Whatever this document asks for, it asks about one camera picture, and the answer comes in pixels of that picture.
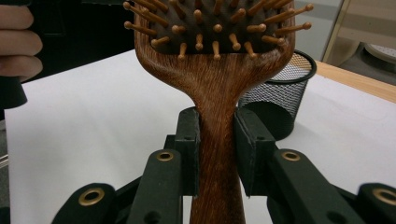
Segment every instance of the mesh pencil holder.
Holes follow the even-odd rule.
[[[238,106],[255,112],[275,140],[281,140],[293,131],[306,84],[316,72],[315,61],[295,50],[280,73],[245,93]]]

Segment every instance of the finger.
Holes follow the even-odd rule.
[[[24,30],[33,23],[33,15],[28,7],[0,6],[0,29]]]
[[[0,76],[19,77],[21,81],[34,77],[43,70],[43,64],[33,56],[0,57]]]
[[[42,48],[40,37],[32,31],[0,30],[0,56],[33,56]]]

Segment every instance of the hairbrush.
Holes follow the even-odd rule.
[[[245,223],[233,149],[239,97],[277,74],[294,51],[292,0],[134,0],[135,51],[153,76],[184,91],[200,114],[199,193],[191,223]]]

